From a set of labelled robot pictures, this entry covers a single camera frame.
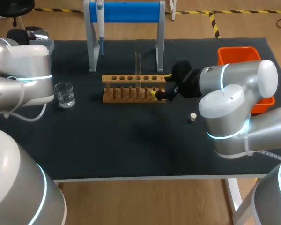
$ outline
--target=wooden test tube rack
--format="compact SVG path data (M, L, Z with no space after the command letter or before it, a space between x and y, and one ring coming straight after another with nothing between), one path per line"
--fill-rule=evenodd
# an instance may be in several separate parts
M102 75L105 83L103 103L165 103L165 99L158 101L151 91L164 91L165 75ZM116 84L130 84L128 88L116 87Z

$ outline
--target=robotic arm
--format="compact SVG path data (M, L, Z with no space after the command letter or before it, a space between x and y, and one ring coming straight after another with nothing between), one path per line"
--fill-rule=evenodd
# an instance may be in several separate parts
M49 51L0 38L0 112L20 106L44 105L54 99Z
M203 95L199 111L221 157L237 158L281 148L281 108L252 118L250 113L256 103L277 90L278 73L271 61L226 64L201 71L182 61L175 64L170 77L176 92L157 92L157 99L171 96L172 100L177 93L184 97Z

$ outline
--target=orange plastic container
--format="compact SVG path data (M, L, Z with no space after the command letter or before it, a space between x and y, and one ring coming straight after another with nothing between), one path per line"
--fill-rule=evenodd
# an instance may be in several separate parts
M219 48L217 53L218 65L261 60L258 51L253 47L223 47ZM273 96L264 98L253 107L251 113L264 113L274 104L275 98Z

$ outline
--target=wooden floor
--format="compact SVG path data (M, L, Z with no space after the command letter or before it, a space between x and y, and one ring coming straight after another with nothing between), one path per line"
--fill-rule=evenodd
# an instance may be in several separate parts
M36 8L83 10L82 0L36 0ZM177 0L177 11L238 9L281 10L281 0ZM281 67L281 29L275 25L280 18L281 14L215 16L222 38L267 38ZM26 26L48 30L51 39L86 39L82 14L30 12L23 20ZM0 20L0 37L11 28L11 19ZM108 23L105 26L106 39L155 37L156 24ZM176 15L173 22L167 15L166 38L214 38L214 33L208 16ZM254 179L238 179L242 198L254 182ZM76 182L63 183L61 189L68 209L66 225L232 224L221 180ZM254 224L252 218L247 224Z

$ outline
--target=black table mat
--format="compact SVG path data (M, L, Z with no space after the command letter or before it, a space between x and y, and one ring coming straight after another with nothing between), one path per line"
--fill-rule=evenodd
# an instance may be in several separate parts
M253 46L262 59L278 68L275 94L281 107L281 70L264 38L166 40L164 74L177 60L194 68L217 64L217 49ZM61 110L56 100L44 116L27 123L0 115L0 130L13 137L53 179L133 176L265 174L279 161L255 153L252 157L219 157L198 111L199 98L177 96L166 104L102 104L102 74L134 74L134 53L142 51L142 73L156 74L155 41L105 41L97 73L89 73L85 41L55 41L54 84L71 82L76 104ZM33 118L41 106L20 108ZM187 118L197 113L195 123ZM274 151L281 155L281 149Z

